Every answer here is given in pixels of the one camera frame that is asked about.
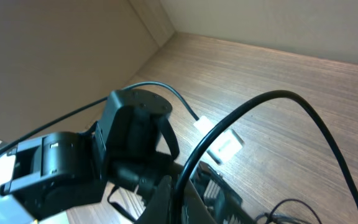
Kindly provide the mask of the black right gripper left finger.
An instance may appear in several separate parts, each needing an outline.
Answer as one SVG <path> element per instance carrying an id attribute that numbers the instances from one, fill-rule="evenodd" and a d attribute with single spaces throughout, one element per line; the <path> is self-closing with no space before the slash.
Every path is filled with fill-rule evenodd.
<path id="1" fill-rule="evenodd" d="M 172 200 L 172 178 L 164 176 L 154 196 L 146 206 L 135 224 L 167 224 L 170 221 L 170 204 Z"/>

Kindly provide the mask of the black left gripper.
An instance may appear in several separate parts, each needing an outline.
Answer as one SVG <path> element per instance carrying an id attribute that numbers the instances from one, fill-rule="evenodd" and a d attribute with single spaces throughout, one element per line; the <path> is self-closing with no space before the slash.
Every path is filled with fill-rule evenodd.
<path id="1" fill-rule="evenodd" d="M 172 156 L 156 152 L 151 156 L 109 156 L 107 159 L 107 177 L 118 187 L 135 192 L 149 204 L 154 193 L 166 175 L 172 178 L 172 200 L 169 223 L 181 223 L 181 208 L 174 206 L 173 192 L 183 167 L 175 163 Z M 216 223 L 253 223 L 241 207 L 242 199 L 223 180 L 223 178 L 205 162 L 196 166 L 195 173 L 189 179 Z"/>

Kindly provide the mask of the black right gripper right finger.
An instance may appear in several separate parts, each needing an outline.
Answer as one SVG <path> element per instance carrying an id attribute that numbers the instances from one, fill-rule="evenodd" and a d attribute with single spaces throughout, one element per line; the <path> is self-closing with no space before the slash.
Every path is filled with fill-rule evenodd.
<path id="1" fill-rule="evenodd" d="M 190 180 L 187 182 L 183 193 L 181 223 L 216 224 Z"/>

